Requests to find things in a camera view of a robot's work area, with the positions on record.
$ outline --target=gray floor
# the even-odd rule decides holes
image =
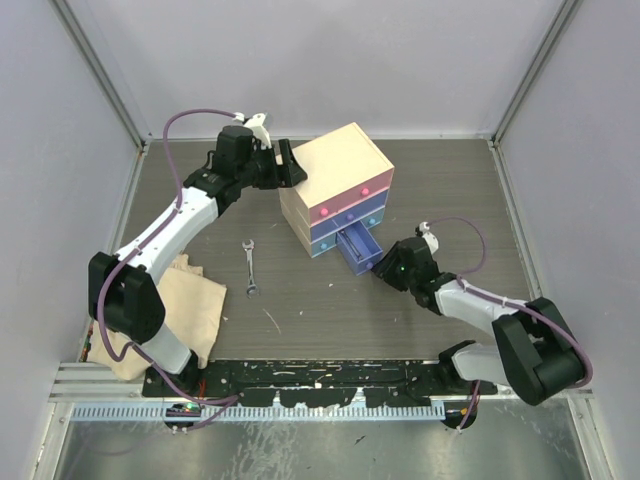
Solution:
[[[413,235],[424,220],[460,215],[485,232],[489,259],[469,277],[496,293],[528,298],[522,266],[487,144],[480,140],[381,141],[395,165],[382,224],[372,231],[385,249]],[[173,144],[180,174],[200,167],[204,142]],[[154,144],[143,166],[125,232],[135,238],[174,197],[161,145]],[[480,242],[462,224],[434,227],[440,267],[460,271],[480,258]],[[262,295],[245,296],[247,270],[241,242],[252,238],[255,274]],[[373,275],[355,277],[336,249],[309,258],[280,212],[274,191],[245,190],[238,203],[187,247],[205,276],[229,288],[212,358],[432,359],[466,339],[488,338],[466,324],[418,307],[408,293]],[[278,326],[275,328],[265,310]]]
[[[132,449],[125,455],[105,455]],[[59,480],[589,478],[566,402],[484,400],[462,435],[440,422],[73,423]]]

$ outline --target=gray wall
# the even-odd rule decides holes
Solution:
[[[595,366],[610,453],[640,471],[640,4],[585,1],[503,143],[545,291]]]
[[[0,2],[0,106],[0,477],[19,479],[58,364],[79,351],[87,262],[135,148],[46,1]]]
[[[70,0],[141,133],[195,107],[272,132],[492,133],[561,0]],[[180,137],[212,137],[206,116]]]

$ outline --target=pastel drawer unit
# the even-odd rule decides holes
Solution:
[[[282,213],[287,219],[287,221],[291,224],[293,232],[295,233],[296,237],[298,237],[298,240],[300,240],[300,243],[302,244],[304,249],[307,251],[307,253],[311,257],[317,257],[318,255],[324,252],[328,252],[329,250],[331,250],[333,247],[336,246],[337,233],[331,233],[326,237],[316,240],[313,243],[310,242],[306,237],[305,231],[300,226],[295,225],[290,220],[290,217],[292,216],[292,214],[289,211],[289,209],[287,209],[287,207],[284,205],[281,205],[281,207],[282,207]],[[371,228],[378,225],[382,221],[383,217],[384,217],[384,207],[364,217],[362,219],[362,222],[367,226],[367,228]]]
[[[362,222],[356,222],[336,234],[336,245],[349,268],[362,275],[382,259],[382,248]]]
[[[366,226],[366,228],[375,227],[382,221],[382,217],[384,216],[384,207],[380,210],[371,213],[367,217],[361,220],[362,224]],[[317,257],[318,255],[331,250],[336,246],[337,243],[338,232],[331,233],[324,238],[316,240],[311,244],[310,255],[312,257]]]
[[[280,202],[310,227],[391,185],[393,165],[355,123],[293,152],[309,179],[294,188],[279,189]]]
[[[311,227],[311,238],[309,238],[309,240],[315,242],[319,238],[326,237],[330,233],[335,233],[341,228],[366,217],[371,212],[384,207],[387,203],[388,193],[389,190],[384,190],[366,202],[359,203],[355,207],[345,210],[341,214],[335,215],[322,223],[316,223]]]

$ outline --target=beige cloth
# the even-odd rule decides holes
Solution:
[[[218,336],[227,287],[204,278],[202,267],[191,266],[188,261],[188,255],[178,255],[160,279],[158,293],[166,311],[165,323],[182,343],[198,354],[198,367],[204,368]],[[129,341],[121,333],[109,330],[108,335],[116,352],[122,351]],[[93,324],[87,361],[110,367],[121,380],[133,380],[149,366],[132,350],[120,363],[111,360],[102,343],[97,322]]]

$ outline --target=black mounting plate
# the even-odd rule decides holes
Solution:
[[[190,392],[204,397],[239,395],[248,407],[273,405],[276,392],[280,404],[309,408],[351,403],[362,388],[370,408],[430,405],[434,395],[468,395],[471,382],[452,384],[441,375],[437,363],[422,360],[216,360],[201,370],[199,385]],[[158,373],[149,368],[142,395],[174,397]],[[482,395],[497,393],[495,385],[483,382]]]

